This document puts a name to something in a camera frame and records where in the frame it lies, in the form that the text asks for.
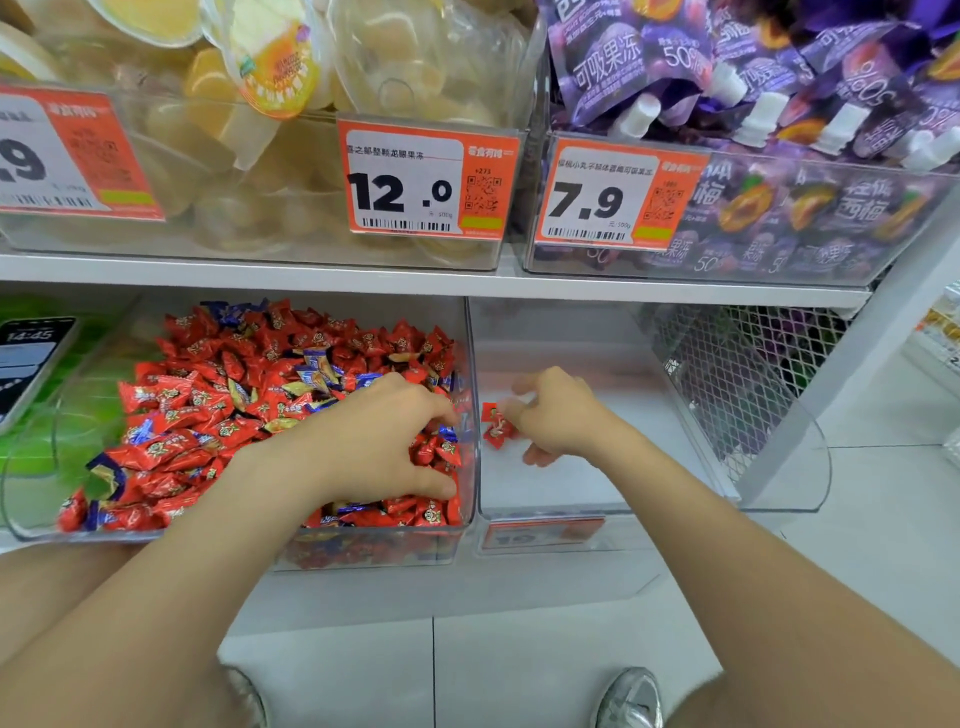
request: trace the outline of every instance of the phone screen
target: phone screen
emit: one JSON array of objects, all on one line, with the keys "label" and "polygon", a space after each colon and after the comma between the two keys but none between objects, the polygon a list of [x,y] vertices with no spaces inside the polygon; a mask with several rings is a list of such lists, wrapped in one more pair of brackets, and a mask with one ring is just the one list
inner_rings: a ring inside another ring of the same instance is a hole
[{"label": "phone screen", "polygon": [[0,325],[0,423],[50,361],[77,319],[16,319]]}]

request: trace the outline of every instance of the tile floor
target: tile floor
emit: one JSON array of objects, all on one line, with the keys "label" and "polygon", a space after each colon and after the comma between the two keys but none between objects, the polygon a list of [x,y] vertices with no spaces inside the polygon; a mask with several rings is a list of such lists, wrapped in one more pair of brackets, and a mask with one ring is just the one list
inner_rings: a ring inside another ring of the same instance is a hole
[{"label": "tile floor", "polygon": [[[828,433],[822,513],[782,535],[960,664],[960,471],[937,447],[960,400],[900,357],[871,394]],[[621,667],[652,668],[668,707],[719,668],[669,576],[620,601],[233,637],[222,654],[275,728],[582,728]]]}]

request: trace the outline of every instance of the orange price tag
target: orange price tag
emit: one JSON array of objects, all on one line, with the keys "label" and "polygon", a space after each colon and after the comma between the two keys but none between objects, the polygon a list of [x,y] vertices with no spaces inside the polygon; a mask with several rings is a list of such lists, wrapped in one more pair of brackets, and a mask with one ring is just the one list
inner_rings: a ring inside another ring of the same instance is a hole
[{"label": "orange price tag", "polygon": [[341,118],[354,232],[500,240],[520,139]]},{"label": "orange price tag", "polygon": [[483,550],[585,544],[604,522],[602,518],[595,518],[491,523],[484,537]]},{"label": "orange price tag", "polygon": [[0,86],[0,210],[163,220],[106,94]]},{"label": "orange price tag", "polygon": [[558,137],[536,243],[663,251],[709,154]]}]

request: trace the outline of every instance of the white shelf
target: white shelf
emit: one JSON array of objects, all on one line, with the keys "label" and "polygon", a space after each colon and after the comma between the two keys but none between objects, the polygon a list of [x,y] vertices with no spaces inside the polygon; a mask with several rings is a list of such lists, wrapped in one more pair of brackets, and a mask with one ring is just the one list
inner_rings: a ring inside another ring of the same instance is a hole
[{"label": "white shelf", "polygon": [[136,286],[429,294],[485,298],[859,309],[866,288],[568,278],[526,273],[509,247],[496,271],[346,268],[302,263],[21,253],[0,242],[0,280]]}]

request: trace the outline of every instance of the shoe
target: shoe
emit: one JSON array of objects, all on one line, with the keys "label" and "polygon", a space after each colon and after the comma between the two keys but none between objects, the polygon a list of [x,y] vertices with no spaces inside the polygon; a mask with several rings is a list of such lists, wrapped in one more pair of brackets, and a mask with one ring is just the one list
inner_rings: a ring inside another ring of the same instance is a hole
[{"label": "shoe", "polygon": [[250,713],[250,728],[270,728],[267,706],[253,680],[239,667],[224,665],[227,679]]},{"label": "shoe", "polygon": [[628,667],[610,684],[589,728],[663,728],[660,686],[644,667]]}]

